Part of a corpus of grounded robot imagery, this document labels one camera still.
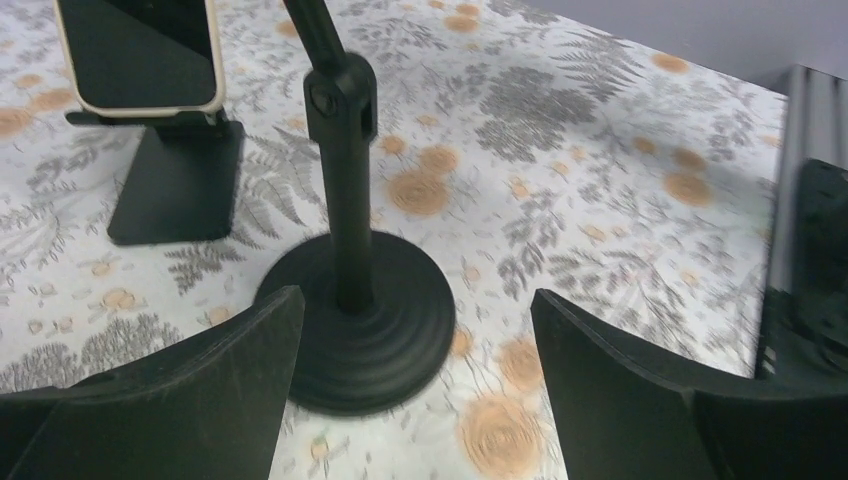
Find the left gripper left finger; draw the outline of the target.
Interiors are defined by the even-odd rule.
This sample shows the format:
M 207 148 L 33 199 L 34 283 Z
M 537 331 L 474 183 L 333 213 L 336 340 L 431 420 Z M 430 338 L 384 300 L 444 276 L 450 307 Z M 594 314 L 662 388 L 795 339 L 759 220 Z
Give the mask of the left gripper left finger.
M 295 286 L 68 388 L 1 398 L 5 479 L 265 479 L 299 347 Z

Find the black round-base phone stand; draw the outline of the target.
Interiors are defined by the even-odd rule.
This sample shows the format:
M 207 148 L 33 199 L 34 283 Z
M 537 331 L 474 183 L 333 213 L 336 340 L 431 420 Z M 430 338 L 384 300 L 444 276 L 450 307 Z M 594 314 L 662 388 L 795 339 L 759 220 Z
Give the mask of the black round-base phone stand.
M 456 326 L 451 288 L 418 246 L 370 225 L 377 81 L 345 50 L 322 1 L 286 9 L 310 59 L 309 136 L 320 151 L 329 230 L 283 255 L 257 298 L 298 286 L 304 322 L 290 397 L 329 416 L 366 416 L 420 393 L 439 373 Z

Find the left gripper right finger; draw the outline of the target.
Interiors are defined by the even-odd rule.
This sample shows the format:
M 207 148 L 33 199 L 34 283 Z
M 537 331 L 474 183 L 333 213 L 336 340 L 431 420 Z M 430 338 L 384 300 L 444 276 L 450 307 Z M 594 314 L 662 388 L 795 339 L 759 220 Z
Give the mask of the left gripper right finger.
M 847 390 L 737 376 L 547 289 L 534 335 L 572 479 L 843 479 Z

